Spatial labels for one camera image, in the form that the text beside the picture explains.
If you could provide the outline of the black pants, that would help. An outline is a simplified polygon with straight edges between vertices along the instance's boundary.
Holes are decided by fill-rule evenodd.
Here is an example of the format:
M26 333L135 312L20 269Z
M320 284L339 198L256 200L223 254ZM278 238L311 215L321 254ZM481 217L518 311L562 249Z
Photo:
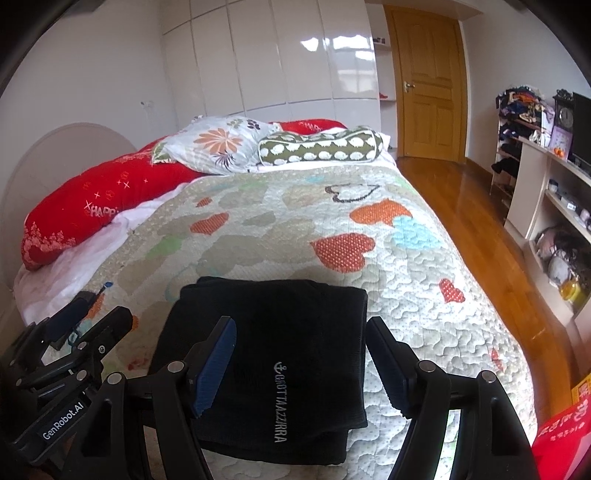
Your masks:
M149 370L183 359L222 316L236 341L211 407L197 417L205 450L287 465L338 465L363 406L368 294L311 280L201 277L184 286Z

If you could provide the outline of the red paper bag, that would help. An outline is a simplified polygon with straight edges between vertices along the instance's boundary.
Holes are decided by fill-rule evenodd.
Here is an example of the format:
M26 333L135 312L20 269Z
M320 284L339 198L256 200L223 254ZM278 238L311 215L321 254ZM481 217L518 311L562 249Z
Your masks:
M532 452L541 479L574 479L590 452L590 402L585 398L548 420Z

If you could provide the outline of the yellow box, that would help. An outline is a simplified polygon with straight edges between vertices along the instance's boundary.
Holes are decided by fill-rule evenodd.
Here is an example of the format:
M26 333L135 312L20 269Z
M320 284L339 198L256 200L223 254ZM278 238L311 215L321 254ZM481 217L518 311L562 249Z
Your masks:
M572 403L576 404L591 396L591 374L588 374L571 390Z

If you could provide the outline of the white bed sheet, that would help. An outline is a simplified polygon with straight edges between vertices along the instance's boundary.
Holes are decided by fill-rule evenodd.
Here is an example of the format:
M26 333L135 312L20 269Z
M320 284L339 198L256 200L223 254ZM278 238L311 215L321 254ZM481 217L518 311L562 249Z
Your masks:
M14 279L13 295L23 322L39 322L64 307L135 229L185 187L182 183L153 200L122 211L97 233L38 270L21 267Z

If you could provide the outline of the long red pillow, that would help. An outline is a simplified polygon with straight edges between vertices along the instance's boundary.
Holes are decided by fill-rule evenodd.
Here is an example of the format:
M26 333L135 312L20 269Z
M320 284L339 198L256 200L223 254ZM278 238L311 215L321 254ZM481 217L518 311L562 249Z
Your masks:
M151 162L156 143L91 167L43 198L24 220L26 269L54 262L112 222L119 213L202 176L184 165Z

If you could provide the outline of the rounded beige headboard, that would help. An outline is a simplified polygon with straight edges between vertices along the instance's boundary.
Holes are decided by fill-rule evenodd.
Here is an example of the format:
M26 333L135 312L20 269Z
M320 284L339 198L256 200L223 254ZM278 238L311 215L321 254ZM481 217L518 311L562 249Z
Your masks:
M94 123L52 130L21 157L1 192L1 281L11 287L21 266L27 214L70 178L135 150L122 134Z

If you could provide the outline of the white shelf cabinet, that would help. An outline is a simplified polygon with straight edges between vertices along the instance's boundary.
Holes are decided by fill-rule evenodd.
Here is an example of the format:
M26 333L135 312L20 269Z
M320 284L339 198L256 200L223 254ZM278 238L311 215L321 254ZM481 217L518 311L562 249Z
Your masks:
M535 252L535 241L542 231L562 226L590 243L590 231L559 198L565 193L577 206L589 209L590 176L534 142L520 142L520 168L504 228L521 248L530 280L546 310L566 329L578 368L585 373L590 369L590 298L572 304L561 297Z

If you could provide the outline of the heart patterned quilt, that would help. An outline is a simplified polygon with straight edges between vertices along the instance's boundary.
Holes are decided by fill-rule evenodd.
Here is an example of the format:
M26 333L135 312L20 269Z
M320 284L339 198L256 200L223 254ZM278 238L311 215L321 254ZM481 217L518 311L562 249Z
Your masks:
M525 355L426 201L394 167L209 177L166 201L97 269L110 309L134 317L107 371L147 371L180 291L201 277L300 279L367 292L368 312L445 371L493 371L529 438L538 422Z

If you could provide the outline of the white floral pillow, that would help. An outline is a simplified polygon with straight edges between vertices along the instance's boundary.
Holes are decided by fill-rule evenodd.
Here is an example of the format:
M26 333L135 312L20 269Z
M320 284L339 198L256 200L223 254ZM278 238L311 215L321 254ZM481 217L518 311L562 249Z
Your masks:
M259 142L278 131L279 123L245 116L201 116L159 141L151 162L179 163L205 174L245 173L259 162Z

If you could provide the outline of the black television screen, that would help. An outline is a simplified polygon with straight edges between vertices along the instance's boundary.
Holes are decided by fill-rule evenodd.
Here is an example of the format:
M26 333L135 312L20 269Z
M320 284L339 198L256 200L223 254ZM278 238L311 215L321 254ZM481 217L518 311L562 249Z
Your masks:
M589 165L591 162L591 99L573 93L574 123L571 153L574 158Z

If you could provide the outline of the green white bolster pillow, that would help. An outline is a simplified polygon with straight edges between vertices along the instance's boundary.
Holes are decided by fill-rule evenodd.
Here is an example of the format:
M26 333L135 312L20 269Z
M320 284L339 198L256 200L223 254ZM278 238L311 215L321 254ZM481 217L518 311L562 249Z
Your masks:
M381 134L365 127L311 135L277 132L259 142L259 160L266 166L315 161L370 162L384 148Z

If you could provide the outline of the pile of clothes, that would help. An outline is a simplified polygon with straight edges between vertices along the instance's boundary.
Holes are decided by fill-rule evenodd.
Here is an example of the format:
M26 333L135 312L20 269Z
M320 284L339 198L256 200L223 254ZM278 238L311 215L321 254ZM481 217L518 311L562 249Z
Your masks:
M498 135L492 186L511 195L517 182L523 140L546 148L555 113L538 90L527 85L511 87L499 94L496 108Z

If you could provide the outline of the small desk clock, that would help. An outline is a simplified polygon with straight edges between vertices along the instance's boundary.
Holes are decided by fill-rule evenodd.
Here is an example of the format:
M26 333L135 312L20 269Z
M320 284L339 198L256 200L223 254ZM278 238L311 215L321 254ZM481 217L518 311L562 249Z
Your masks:
M554 95L555 125L571 133L574 125L574 96L565 89L558 89Z

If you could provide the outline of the white glossy wardrobe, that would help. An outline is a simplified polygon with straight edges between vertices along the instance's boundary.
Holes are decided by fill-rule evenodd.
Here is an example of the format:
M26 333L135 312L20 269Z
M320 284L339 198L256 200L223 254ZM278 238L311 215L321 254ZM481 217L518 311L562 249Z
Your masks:
M365 2L162 1L159 17L178 126L239 114L380 129Z

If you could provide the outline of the wooden door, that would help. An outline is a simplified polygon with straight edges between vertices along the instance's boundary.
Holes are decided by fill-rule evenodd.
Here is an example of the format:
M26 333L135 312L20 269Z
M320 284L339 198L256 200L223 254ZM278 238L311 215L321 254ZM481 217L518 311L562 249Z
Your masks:
M459 21L386 6L396 78L401 157L462 163L467 134L467 71Z

